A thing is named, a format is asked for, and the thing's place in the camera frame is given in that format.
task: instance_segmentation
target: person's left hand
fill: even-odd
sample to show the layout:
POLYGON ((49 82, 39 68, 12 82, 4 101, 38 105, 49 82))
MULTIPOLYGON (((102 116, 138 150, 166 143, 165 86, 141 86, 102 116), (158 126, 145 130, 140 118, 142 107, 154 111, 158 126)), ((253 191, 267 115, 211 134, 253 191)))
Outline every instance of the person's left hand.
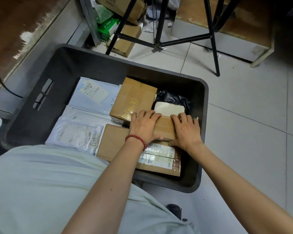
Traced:
POLYGON ((161 116, 161 113, 155 113, 154 110, 141 110, 138 117, 137 113, 134 112, 131 115, 129 134, 141 137, 146 144, 156 139, 163 140, 164 138, 161 135, 154 134, 155 123, 161 116))

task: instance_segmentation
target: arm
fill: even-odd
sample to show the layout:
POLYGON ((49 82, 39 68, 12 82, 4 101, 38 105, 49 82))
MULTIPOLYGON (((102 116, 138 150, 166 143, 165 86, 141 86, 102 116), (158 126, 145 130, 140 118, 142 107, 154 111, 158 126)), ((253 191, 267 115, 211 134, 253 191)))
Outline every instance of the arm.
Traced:
POLYGON ((205 170, 233 214, 249 234, 293 233, 293 218, 215 156, 201 141, 197 119, 171 115, 177 139, 170 142, 188 152, 205 170))
MULTIPOLYGON (((142 110, 132 114, 129 134, 135 134, 148 144, 155 139, 156 120, 161 116, 154 110, 142 110)), ((62 234, 69 233, 117 233, 124 214, 130 185, 143 143, 133 137, 124 142, 123 147, 103 171, 99 179, 82 201, 62 234)))

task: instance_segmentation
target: black metal tripod stand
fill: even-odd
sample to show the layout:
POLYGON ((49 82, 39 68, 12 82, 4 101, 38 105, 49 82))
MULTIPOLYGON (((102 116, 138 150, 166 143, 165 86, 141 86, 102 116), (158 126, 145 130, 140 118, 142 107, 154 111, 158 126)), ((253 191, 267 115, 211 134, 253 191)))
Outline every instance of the black metal tripod stand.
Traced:
POLYGON ((219 72, 219 64, 218 64, 218 58, 217 58, 217 49, 216 49, 216 42, 215 42, 215 36, 214 36, 214 30, 215 32, 218 32, 222 26, 226 23, 227 19, 235 9, 235 7, 238 5, 240 0, 231 0, 227 8, 223 12, 223 3, 224 0, 218 0, 216 11, 215 11, 215 17, 214 17, 214 23, 211 18, 211 7, 209 4, 209 0, 204 0, 204 6, 205 6, 205 11, 206 11, 206 16, 207 16, 207 23, 208 23, 208 34, 202 34, 202 35, 197 35, 193 37, 188 37, 188 38, 183 38, 183 39, 177 39, 173 41, 168 41, 161 43, 160 42, 160 37, 163 31, 163 26, 164 26, 164 21, 165 21, 165 15, 168 7, 168 1, 169 0, 163 0, 161 9, 160 9, 160 17, 157 25, 157 32, 156 32, 156 37, 154 40, 154 43, 149 43, 145 42, 140 39, 136 39, 134 37, 122 34, 121 31, 125 25, 125 22, 127 21, 131 10, 133 9, 135 3, 137 0, 131 0, 129 2, 129 5, 127 7, 127 10, 125 11, 125 14, 123 18, 121 19, 121 22, 119 23, 119 26, 117 30, 114 33, 114 37, 106 51, 106 55, 109 55, 111 53, 111 50, 113 49, 116 40, 118 38, 128 40, 133 43, 138 43, 147 47, 151 48, 161 48, 161 47, 166 47, 166 46, 171 46, 171 45, 176 45, 176 44, 181 44, 181 43, 188 43, 188 42, 193 42, 197 40, 203 40, 203 39, 211 39, 211 47, 213 51, 213 56, 214 56, 214 62, 215 62, 215 68, 216 68, 216 76, 220 76, 219 72))

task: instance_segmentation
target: hand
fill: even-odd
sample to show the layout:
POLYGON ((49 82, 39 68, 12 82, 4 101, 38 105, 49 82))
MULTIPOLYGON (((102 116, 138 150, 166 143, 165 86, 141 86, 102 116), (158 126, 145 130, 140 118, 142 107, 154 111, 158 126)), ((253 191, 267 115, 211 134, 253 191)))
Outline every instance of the hand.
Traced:
POLYGON ((141 137, 146 144, 158 139, 164 138, 160 135, 154 135, 154 126, 158 118, 162 116, 161 113, 155 113, 154 110, 141 110, 138 118, 137 113, 131 115, 131 122, 129 127, 129 134, 141 137))
POLYGON ((191 155, 195 146, 202 144, 199 121, 190 115, 180 113, 170 116, 175 124, 177 139, 169 142, 170 146, 178 146, 191 155))

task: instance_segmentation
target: clothing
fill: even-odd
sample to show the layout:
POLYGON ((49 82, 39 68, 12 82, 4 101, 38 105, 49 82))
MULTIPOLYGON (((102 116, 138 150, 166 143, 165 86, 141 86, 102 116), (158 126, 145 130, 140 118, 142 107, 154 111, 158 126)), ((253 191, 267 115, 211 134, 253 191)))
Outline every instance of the clothing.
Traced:
MULTIPOLYGON (((22 146, 0 156, 0 232, 61 233, 106 168, 74 148, 22 146)), ((131 185, 118 233, 199 233, 131 185)))

